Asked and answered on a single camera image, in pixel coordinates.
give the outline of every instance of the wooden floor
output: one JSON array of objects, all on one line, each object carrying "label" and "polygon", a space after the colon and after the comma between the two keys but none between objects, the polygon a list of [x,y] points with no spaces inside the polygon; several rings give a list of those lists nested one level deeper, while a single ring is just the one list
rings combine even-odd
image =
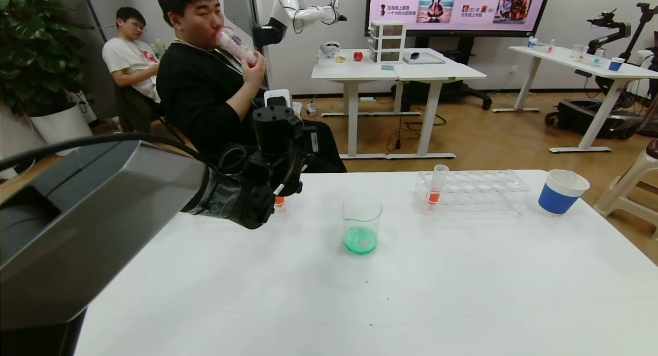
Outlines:
[{"label": "wooden floor", "polygon": [[[630,140],[597,140],[599,146],[613,149],[611,153],[571,153],[552,154],[551,147],[575,147],[582,138],[577,133],[562,131],[557,128],[547,128],[543,122],[545,115],[554,112],[553,106],[564,98],[580,98],[583,94],[531,94],[526,105],[540,108],[540,113],[493,113],[481,109],[482,101],[477,98],[465,98],[461,103],[441,104],[438,114],[447,120],[446,126],[434,127],[430,152],[452,152],[456,159],[398,159],[397,161],[379,161],[378,159],[360,159],[345,161],[350,172],[374,171],[428,171],[435,164],[446,164],[451,169],[570,169],[591,183],[592,188],[583,195],[583,199],[593,205],[604,188],[611,180],[626,171],[635,161],[640,151],[644,150],[651,138],[635,135]],[[517,94],[492,95],[493,108],[511,107]],[[362,111],[392,110],[391,98],[379,98],[382,103],[360,103]],[[310,100],[299,100],[306,105]],[[342,99],[318,99],[315,104],[322,112],[342,111]],[[320,118],[332,128],[339,150],[348,150],[348,121],[345,117]],[[421,117],[404,117],[405,122],[423,121]],[[399,117],[361,117],[359,119],[359,147],[361,153],[389,153],[395,146],[396,137],[391,134],[397,131]],[[108,128],[99,126],[98,131],[107,132]],[[154,123],[153,132],[157,135],[167,135],[166,129]],[[395,152],[413,153],[416,151],[418,139],[413,131],[402,131],[401,150]],[[45,159],[32,173],[54,162]],[[19,182],[0,187],[0,201],[6,198],[20,184],[27,182],[33,175],[26,175]],[[632,199],[658,210],[658,196],[637,189],[631,195]],[[640,251],[658,265],[658,241],[651,240],[655,227],[629,213],[614,212],[609,218],[615,227],[624,234]]]}]

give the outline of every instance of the television screen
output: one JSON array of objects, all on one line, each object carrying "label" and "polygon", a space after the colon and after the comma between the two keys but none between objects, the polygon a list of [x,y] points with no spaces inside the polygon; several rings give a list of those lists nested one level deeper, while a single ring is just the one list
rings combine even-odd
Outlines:
[{"label": "television screen", "polygon": [[546,0],[369,0],[370,21],[407,23],[411,35],[533,35]]}]

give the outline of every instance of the man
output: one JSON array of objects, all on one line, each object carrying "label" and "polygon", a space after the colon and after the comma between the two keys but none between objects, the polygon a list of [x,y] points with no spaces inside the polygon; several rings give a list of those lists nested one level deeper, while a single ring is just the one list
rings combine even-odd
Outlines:
[{"label": "man", "polygon": [[[224,26],[218,0],[158,0],[176,41],[162,59],[158,91],[169,120],[200,153],[218,157],[225,145],[255,146],[251,111],[258,108],[265,77],[265,58],[249,67],[221,49],[215,40]],[[320,154],[308,172],[346,172],[329,127],[305,121],[318,130]]]},{"label": "man", "polygon": [[146,20],[139,11],[132,7],[122,7],[117,11],[117,37],[103,46],[103,60],[120,88],[132,86],[134,91],[122,89],[120,121],[124,132],[151,131],[151,111],[157,112],[160,96],[155,88],[158,74],[158,60],[151,47],[139,41],[146,27]]}]

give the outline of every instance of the man in white t-shirt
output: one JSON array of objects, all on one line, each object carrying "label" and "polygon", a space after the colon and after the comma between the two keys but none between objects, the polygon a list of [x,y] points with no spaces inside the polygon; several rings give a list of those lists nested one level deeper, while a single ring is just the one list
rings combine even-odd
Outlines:
[{"label": "man in white t-shirt", "polygon": [[[158,96],[158,91],[155,88],[155,80],[160,64],[158,59],[155,58],[151,47],[139,41],[144,27],[146,27],[146,20],[139,11],[132,7],[118,9],[118,35],[103,46],[103,60],[117,86],[132,86],[145,96],[146,103],[152,111],[155,111],[158,103],[160,103],[160,96]],[[130,119],[124,121],[124,118],[122,118],[121,121],[124,131],[150,131],[150,114],[130,113],[127,117]]]}]

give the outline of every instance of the hand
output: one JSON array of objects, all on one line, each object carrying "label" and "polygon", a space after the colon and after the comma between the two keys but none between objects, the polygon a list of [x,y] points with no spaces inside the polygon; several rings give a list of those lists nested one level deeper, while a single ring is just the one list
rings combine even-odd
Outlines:
[{"label": "hand", "polygon": [[151,65],[151,67],[149,67],[149,72],[151,73],[152,76],[158,74],[158,70],[160,70],[160,63],[153,64]]},{"label": "hand", "polygon": [[261,84],[265,80],[266,61],[265,57],[258,51],[253,52],[256,55],[256,65],[253,68],[249,67],[249,63],[242,59],[242,78],[245,81],[245,86],[252,89],[254,96],[261,89]]}]

